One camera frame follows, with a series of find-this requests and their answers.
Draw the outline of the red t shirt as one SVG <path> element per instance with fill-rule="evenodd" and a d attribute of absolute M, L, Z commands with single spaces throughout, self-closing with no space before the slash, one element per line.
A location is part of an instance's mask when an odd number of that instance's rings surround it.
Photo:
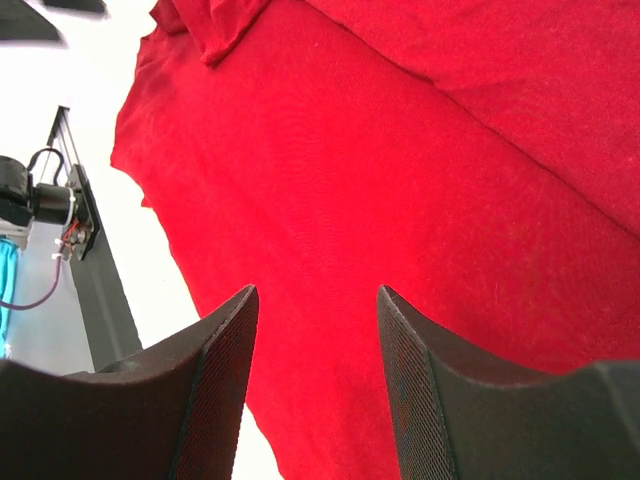
<path fill-rule="evenodd" d="M 396 479 L 375 297 L 563 373 L 639 355 L 635 1 L 160 1 L 112 165 L 197 310 L 259 290 L 286 479 Z"/>

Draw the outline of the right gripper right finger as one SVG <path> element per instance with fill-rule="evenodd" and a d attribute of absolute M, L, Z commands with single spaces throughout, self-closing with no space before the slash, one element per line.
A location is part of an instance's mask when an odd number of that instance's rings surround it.
<path fill-rule="evenodd" d="M 431 321 L 389 287 L 379 338 L 405 479 L 635 479 L 639 365 L 550 375 Z"/>

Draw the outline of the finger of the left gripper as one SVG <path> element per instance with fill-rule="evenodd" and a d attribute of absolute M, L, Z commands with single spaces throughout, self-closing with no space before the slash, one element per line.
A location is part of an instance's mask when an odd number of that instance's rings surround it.
<path fill-rule="evenodd" d="M 101 0 L 46 0 L 40 4 L 68 14 L 88 14 L 98 18 L 107 15 L 106 4 Z M 27 1 L 2 0 L 1 41 L 62 43 L 63 38 L 60 31 Z"/>

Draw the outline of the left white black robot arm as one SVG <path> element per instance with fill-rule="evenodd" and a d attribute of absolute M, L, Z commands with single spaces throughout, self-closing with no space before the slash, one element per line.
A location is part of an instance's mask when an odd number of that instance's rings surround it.
<path fill-rule="evenodd" d="M 50 42 L 61 44 L 62 34 L 42 14 L 25 1 L 1 3 L 1 40 L 3 42 Z M 39 155 L 55 154 L 58 167 L 51 184 L 34 184 L 32 170 Z M 59 184 L 65 165 L 64 157 L 53 147 L 43 148 L 28 164 L 3 156 L 1 158 L 1 219 L 14 227 L 28 228 L 34 222 L 66 226 L 77 212 L 76 190 Z"/>

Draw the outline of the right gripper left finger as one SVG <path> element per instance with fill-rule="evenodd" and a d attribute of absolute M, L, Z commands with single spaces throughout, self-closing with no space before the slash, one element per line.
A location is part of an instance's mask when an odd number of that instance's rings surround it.
<path fill-rule="evenodd" d="M 95 372 L 1 364 L 5 479 L 227 479 L 258 323 L 248 286 L 208 317 Z"/>

